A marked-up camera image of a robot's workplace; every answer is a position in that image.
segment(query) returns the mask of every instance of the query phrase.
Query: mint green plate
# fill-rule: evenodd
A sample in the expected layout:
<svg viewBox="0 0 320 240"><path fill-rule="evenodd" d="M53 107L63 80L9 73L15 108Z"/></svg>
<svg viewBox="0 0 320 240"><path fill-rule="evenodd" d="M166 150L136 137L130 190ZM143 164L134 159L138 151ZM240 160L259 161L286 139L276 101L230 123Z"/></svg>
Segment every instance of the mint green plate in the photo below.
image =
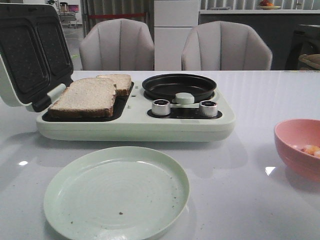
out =
<svg viewBox="0 0 320 240"><path fill-rule="evenodd" d="M68 164L48 185L43 207L50 225L72 240L154 239L178 218L189 193L173 158L120 146Z"/></svg>

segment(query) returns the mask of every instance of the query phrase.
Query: black frying pan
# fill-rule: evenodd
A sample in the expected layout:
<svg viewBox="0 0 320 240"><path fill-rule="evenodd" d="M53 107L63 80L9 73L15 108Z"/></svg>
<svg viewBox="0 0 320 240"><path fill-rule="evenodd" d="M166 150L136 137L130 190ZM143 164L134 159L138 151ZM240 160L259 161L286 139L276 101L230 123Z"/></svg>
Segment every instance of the black frying pan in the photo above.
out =
<svg viewBox="0 0 320 240"><path fill-rule="evenodd" d="M166 99L173 102L177 93L190 93L194 102L210 99L217 84L210 78L192 74L171 73L147 78L142 82L144 94L153 99Z"/></svg>

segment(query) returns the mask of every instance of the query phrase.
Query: chair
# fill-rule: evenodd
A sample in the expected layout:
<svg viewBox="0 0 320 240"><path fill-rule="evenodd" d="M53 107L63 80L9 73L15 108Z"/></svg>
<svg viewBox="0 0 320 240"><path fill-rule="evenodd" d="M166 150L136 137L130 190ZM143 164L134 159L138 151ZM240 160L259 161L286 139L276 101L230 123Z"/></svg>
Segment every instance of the chair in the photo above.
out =
<svg viewBox="0 0 320 240"><path fill-rule="evenodd" d="M272 52L250 26L214 21L195 26L182 51L182 70L270 70Z"/></svg>
<svg viewBox="0 0 320 240"><path fill-rule="evenodd" d="M130 19L96 24L79 48L83 70L148 71L154 69L155 46L148 26Z"/></svg>
<svg viewBox="0 0 320 240"><path fill-rule="evenodd" d="M320 70L320 54L302 54L299 56L299 70L319 71Z"/></svg>

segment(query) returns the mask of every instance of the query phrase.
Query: fruit bowl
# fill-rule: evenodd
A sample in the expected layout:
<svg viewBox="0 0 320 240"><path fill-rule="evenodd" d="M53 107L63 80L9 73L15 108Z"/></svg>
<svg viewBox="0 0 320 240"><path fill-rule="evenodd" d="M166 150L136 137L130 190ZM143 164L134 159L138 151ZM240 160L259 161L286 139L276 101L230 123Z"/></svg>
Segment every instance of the fruit bowl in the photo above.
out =
<svg viewBox="0 0 320 240"><path fill-rule="evenodd" d="M320 120L289 119L274 127L276 150L297 174L320 182L320 158L303 152L306 145L320 146Z"/></svg>
<svg viewBox="0 0 320 240"><path fill-rule="evenodd" d="M281 6L260 6L259 7L263 10L275 10L281 8Z"/></svg>

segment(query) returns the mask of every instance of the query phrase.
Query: bread slice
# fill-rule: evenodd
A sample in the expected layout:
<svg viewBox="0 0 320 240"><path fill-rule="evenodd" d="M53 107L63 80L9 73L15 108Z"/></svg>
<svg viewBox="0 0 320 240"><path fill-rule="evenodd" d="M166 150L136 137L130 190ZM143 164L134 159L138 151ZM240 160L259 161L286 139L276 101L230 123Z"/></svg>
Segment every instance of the bread slice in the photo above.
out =
<svg viewBox="0 0 320 240"><path fill-rule="evenodd" d="M116 94L118 96L128 96L131 88L131 76L128 74L108 74L98 75L97 78L108 79L112 81L116 86Z"/></svg>
<svg viewBox="0 0 320 240"><path fill-rule="evenodd" d="M116 98L116 86L102 78L74 81L49 109L54 118L110 117Z"/></svg>

